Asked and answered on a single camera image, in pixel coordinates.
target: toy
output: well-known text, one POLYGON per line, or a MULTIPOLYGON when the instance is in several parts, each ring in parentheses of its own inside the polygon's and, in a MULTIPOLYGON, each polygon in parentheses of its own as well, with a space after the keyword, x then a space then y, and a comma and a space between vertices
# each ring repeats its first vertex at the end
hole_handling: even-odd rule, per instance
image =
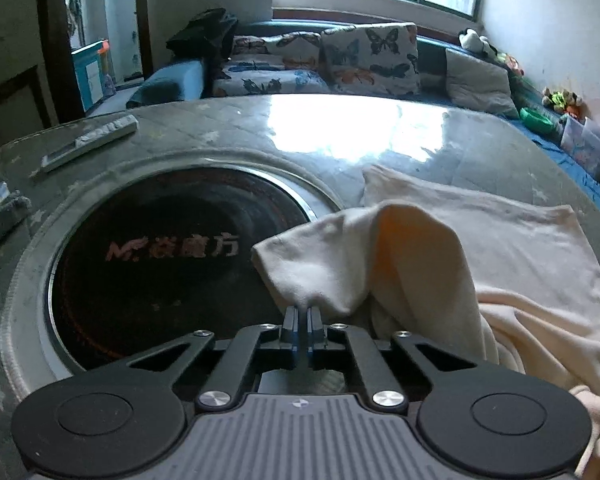
POLYGON ((481 57, 486 57, 492 61, 498 60, 498 51, 489 43, 486 36, 478 36, 478 33, 472 28, 464 30, 459 35, 460 45, 465 50, 473 52, 481 57))
POLYGON ((498 61, 501 62, 503 65, 508 66, 514 74, 516 74, 520 77, 525 75, 525 71, 522 70, 520 63, 518 63, 518 60, 515 57, 513 57, 511 54, 507 54, 506 52, 499 53, 498 61))
POLYGON ((580 121, 582 119, 582 97, 569 90, 561 92, 551 92, 549 87, 542 90, 542 105, 550 108, 559 114, 569 114, 571 117, 580 121))

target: blue sofa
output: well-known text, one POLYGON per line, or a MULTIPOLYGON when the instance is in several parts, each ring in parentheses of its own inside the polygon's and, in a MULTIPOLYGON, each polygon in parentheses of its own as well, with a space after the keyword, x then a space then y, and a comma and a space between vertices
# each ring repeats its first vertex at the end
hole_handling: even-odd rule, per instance
MULTIPOLYGON (((288 32, 304 30, 322 32, 328 28, 347 27, 350 23, 320 22, 305 20, 270 20, 267 22, 240 24, 237 35, 277 36, 288 32)), ((450 48, 466 55, 471 53, 461 47, 431 38, 418 37, 418 69, 422 93, 412 99, 428 104, 438 104, 453 107, 445 89, 446 83, 446 50, 450 48)), ((518 107, 530 106, 542 109, 541 96, 537 91, 526 88, 520 89, 520 81, 510 73, 512 97, 518 107)), ((172 65, 155 72, 142 84, 138 91, 127 103, 127 108, 158 104, 172 101, 188 101, 200 99, 205 93, 205 64, 202 60, 180 60, 172 65)), ((545 111, 554 122, 558 115, 545 111)), ((581 168, 569 155, 560 149, 560 134, 556 130, 551 139, 542 138, 525 128, 519 120, 508 120, 523 135, 538 145, 556 164, 558 164, 586 193, 600 209, 600 183, 581 168)))

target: doorway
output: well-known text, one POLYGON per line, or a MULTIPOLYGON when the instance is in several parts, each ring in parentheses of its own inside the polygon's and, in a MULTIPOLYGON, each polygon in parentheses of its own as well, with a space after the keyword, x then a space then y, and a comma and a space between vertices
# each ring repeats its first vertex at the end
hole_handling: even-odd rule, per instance
POLYGON ((124 110, 152 72, 146 0, 38 0, 38 15, 59 120, 124 110))

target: window sill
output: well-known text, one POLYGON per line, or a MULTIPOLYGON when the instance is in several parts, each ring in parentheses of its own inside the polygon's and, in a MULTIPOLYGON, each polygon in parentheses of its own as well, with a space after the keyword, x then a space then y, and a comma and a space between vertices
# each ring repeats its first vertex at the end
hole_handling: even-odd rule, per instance
POLYGON ((415 22, 421 27, 457 35, 465 28, 482 32, 482 26, 468 18, 411 0, 273 0, 277 9, 306 9, 346 12, 381 20, 415 22))

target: gray gripper base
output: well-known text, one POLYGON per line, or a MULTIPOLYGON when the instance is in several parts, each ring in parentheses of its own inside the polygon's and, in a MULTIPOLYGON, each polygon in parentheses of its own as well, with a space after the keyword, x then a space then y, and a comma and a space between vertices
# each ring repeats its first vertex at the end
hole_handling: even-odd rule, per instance
MULTIPOLYGON (((42 480, 34 476, 32 480, 42 480)), ((434 459, 397 415, 353 395, 248 395, 200 416, 173 453, 130 480, 456 480, 474 478, 434 459)), ((573 479, 568 474, 560 480, 573 479)))

